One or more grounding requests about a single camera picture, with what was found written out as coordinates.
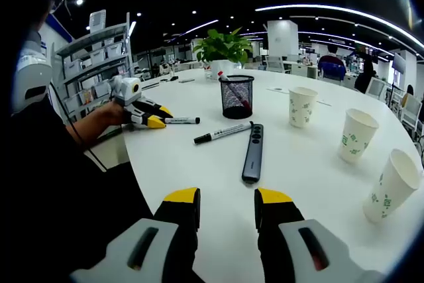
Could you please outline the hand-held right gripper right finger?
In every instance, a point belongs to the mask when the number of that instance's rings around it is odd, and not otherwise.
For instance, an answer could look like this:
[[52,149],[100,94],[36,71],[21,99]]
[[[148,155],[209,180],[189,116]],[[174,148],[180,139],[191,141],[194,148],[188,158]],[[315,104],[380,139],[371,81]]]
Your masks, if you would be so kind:
[[315,219],[305,219],[292,198],[254,192],[258,250],[266,282],[383,282],[355,263],[347,244]]

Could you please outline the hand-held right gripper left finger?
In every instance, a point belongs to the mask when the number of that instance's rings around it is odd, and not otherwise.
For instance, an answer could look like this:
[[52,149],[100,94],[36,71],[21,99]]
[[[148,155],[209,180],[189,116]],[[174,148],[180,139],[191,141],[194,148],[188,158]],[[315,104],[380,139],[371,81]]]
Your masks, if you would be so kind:
[[196,187],[168,194],[152,219],[113,239],[100,262],[71,273],[72,282],[200,282],[193,270],[200,203]]

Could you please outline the person's left hand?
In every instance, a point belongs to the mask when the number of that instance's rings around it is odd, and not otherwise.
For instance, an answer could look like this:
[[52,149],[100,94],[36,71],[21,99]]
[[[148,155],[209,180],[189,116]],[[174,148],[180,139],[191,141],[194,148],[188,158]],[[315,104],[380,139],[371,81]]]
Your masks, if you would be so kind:
[[106,129],[110,126],[129,124],[131,114],[116,101],[109,101],[97,109],[99,122]]

